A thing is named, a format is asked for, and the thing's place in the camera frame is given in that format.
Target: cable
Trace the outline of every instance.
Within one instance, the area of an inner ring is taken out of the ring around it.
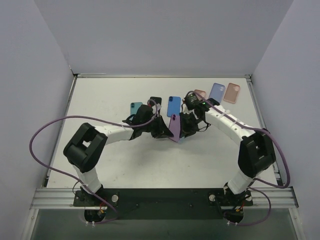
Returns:
[[[243,198],[239,199],[238,202],[235,204],[235,206],[232,208],[232,210],[235,210],[235,209],[237,208],[237,206],[238,206],[239,203],[241,203],[241,202],[244,203],[245,200],[248,199],[248,198],[250,198],[250,197],[251,197],[251,196],[248,195],[248,196],[246,196],[246,197],[243,197]]]
[[[253,225],[257,225],[257,224],[263,223],[265,220],[267,220],[270,217],[270,214],[271,214],[271,201],[270,201],[270,198],[263,191],[260,191],[260,190],[258,190],[256,188],[253,188],[253,187],[249,187],[249,189],[251,189],[253,191],[256,191],[258,193],[261,193],[267,199],[267,201],[269,203],[269,209],[268,209],[268,212],[267,212],[266,216],[264,218],[258,220],[258,221],[254,221],[254,222],[251,222],[251,223],[235,223],[235,222],[232,222],[232,221],[229,221],[229,223],[231,223],[233,225],[240,226],[240,227],[248,227],[248,226],[253,226]]]
[[[207,99],[205,99],[203,96],[201,96],[200,94],[198,94],[195,91],[189,91],[186,95],[189,95],[191,93],[192,94],[196,94],[197,96],[199,96],[203,101],[205,101],[210,107],[212,107],[218,113],[220,113],[220,114],[224,113],[224,112],[220,111],[218,108],[216,108],[211,102],[209,102]],[[243,129],[253,130],[255,132],[261,132],[261,133],[266,134],[271,139],[271,141],[274,143],[276,149],[278,150],[278,152],[279,152],[279,154],[281,156],[281,159],[282,159],[282,162],[283,162],[283,166],[284,166],[284,169],[285,169],[285,174],[286,174],[286,184],[285,185],[283,185],[283,186],[275,185],[273,183],[267,182],[267,181],[259,179],[259,178],[254,178],[253,180],[257,180],[259,182],[262,182],[264,184],[267,184],[267,185],[269,185],[271,187],[278,188],[278,189],[286,189],[287,187],[289,187],[290,181],[291,181],[289,167],[288,167],[285,155],[284,155],[283,151],[281,150],[280,145],[278,144],[276,139],[268,131],[266,131],[264,129],[242,125],[241,123],[237,122],[235,119],[230,117],[228,114],[224,114],[224,117],[228,118],[233,123],[237,124],[239,127],[243,128]]]
[[[30,142],[29,142],[29,151],[30,151],[30,154],[31,154],[31,156],[33,157],[33,159],[34,159],[35,161],[37,161],[40,165],[44,166],[45,168],[50,169],[50,170],[53,170],[53,171],[56,171],[56,172],[58,172],[58,173],[60,173],[60,174],[64,174],[64,175],[66,175],[66,176],[69,176],[69,177],[71,177],[71,178],[79,181],[79,182],[82,184],[82,186],[83,186],[89,193],[91,193],[91,194],[92,194],[93,196],[95,196],[97,199],[99,199],[100,201],[102,201],[103,203],[105,203],[105,204],[106,204],[109,208],[111,208],[115,213],[118,213],[117,210],[116,210],[109,202],[107,202],[107,201],[104,200],[102,197],[98,196],[98,195],[95,194],[93,191],[91,191],[90,188],[88,188],[88,187],[84,184],[84,182],[81,181],[78,177],[76,177],[76,176],[74,176],[74,175],[72,175],[72,174],[70,174],[70,173],[68,173],[68,172],[65,172],[65,171],[59,170],[59,169],[57,169],[57,168],[54,168],[54,167],[52,167],[52,166],[50,166],[50,165],[47,165],[47,164],[43,163],[42,161],[40,161],[40,160],[36,157],[36,155],[35,155],[35,153],[34,153],[33,143],[34,143],[34,140],[35,140],[36,136],[37,136],[43,129],[47,128],[48,126],[50,126],[50,125],[52,125],[52,124],[54,124],[54,123],[56,123],[56,122],[59,122],[59,121],[65,120],[65,119],[88,119],[88,120],[94,120],[94,121],[98,121],[98,122],[101,122],[101,123],[110,124],[110,125],[114,125],[114,126],[118,126],[118,127],[132,128],[132,129],[133,129],[133,128],[139,128],[139,127],[146,126],[146,125],[148,125],[149,123],[151,123],[151,122],[155,119],[155,117],[157,116],[157,114],[158,114],[158,106],[157,106],[156,102],[155,102],[154,100],[152,100],[152,99],[149,99],[149,100],[148,100],[148,103],[149,103],[150,101],[153,102],[154,105],[155,105],[155,114],[152,116],[152,118],[151,118],[149,121],[147,121],[146,123],[143,123],[143,124],[139,124],[139,125],[121,125],[121,124],[119,124],[119,123],[114,123],[114,122],[105,121],[105,120],[102,120],[102,119],[99,119],[99,118],[95,118],[95,117],[81,116],[81,115],[64,116],[64,117],[61,117],[61,118],[57,118],[57,119],[55,119],[55,120],[53,120],[53,121],[50,121],[50,122],[48,122],[47,124],[45,124],[45,125],[43,125],[42,127],[40,127],[40,128],[33,134],[33,136],[31,137]],[[106,220],[103,220],[103,221],[101,221],[101,222],[97,222],[97,223],[95,223],[95,224],[104,224],[104,223],[108,223],[108,222],[111,222],[111,221],[116,220],[116,219],[117,219],[117,217],[112,218],[112,219],[106,219]]]
[[[74,184],[73,187],[72,187],[72,192],[73,192],[74,195],[76,195],[76,193],[75,193],[75,187],[76,187],[76,185],[77,185],[78,183],[79,183],[79,181],[76,181],[75,184]]]

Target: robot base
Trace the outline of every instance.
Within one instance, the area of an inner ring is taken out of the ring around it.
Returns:
[[[227,200],[223,188],[104,189],[102,187],[96,193],[117,209],[118,219],[122,220],[222,219],[221,207],[239,206],[239,201]],[[245,195],[251,196],[250,191],[246,191]],[[81,189],[75,193],[73,206],[99,207],[100,203],[97,198]],[[252,198],[244,200],[244,205],[252,206]],[[90,219],[95,218],[94,215],[98,212],[99,210],[85,210],[87,221],[90,222]],[[111,219],[117,216],[112,209],[108,208],[106,217]]]

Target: light blue phone case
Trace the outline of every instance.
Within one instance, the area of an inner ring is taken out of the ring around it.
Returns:
[[[140,108],[140,106],[142,105],[143,103],[142,102],[132,102],[130,104],[130,115],[132,114],[136,114],[138,109]]]
[[[225,90],[226,90],[226,87],[224,85],[219,83],[214,83],[212,86],[209,98],[214,99],[219,103],[221,103]]]
[[[180,108],[181,108],[181,98],[179,96],[170,96],[166,115],[168,117],[171,117],[172,114],[179,115]]]

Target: purple phone case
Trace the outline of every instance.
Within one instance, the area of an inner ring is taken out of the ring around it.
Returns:
[[[221,103],[225,90],[226,90],[226,87],[224,85],[219,83],[214,83],[212,86],[209,98],[212,98],[218,101],[219,103]]]
[[[180,116],[172,114],[169,123],[169,130],[173,133],[173,137],[169,137],[174,142],[179,142],[180,139]]]

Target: white wall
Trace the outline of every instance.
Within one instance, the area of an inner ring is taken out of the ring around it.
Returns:
[[[293,0],[35,0],[74,73],[252,74]]]
[[[267,128],[288,160],[309,239],[320,237],[320,1],[294,0],[253,86]]]
[[[33,0],[0,3],[0,239],[20,239],[45,169],[29,154],[33,133],[61,116],[72,73]],[[49,163],[59,126],[36,141]]]

